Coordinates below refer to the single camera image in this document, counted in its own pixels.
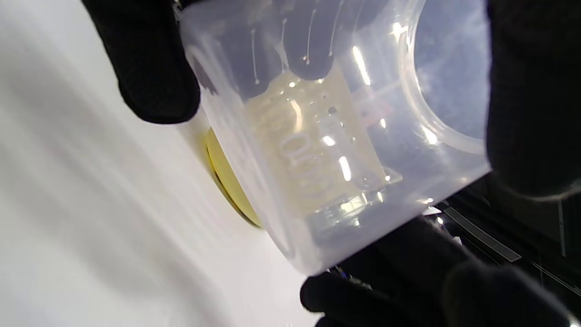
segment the yellow circular object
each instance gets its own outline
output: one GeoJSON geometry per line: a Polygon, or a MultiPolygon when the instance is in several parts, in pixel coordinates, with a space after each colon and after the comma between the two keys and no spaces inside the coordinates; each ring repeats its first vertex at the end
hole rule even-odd
{"type": "Polygon", "coordinates": [[[222,189],[222,193],[226,196],[228,201],[232,206],[248,221],[252,224],[262,227],[258,216],[256,215],[254,209],[250,205],[250,201],[246,197],[246,194],[242,190],[238,179],[234,175],[220,143],[216,138],[216,134],[213,129],[208,131],[208,136],[206,139],[206,146],[208,149],[208,155],[210,157],[210,163],[216,173],[216,179],[218,185],[222,189]]]}

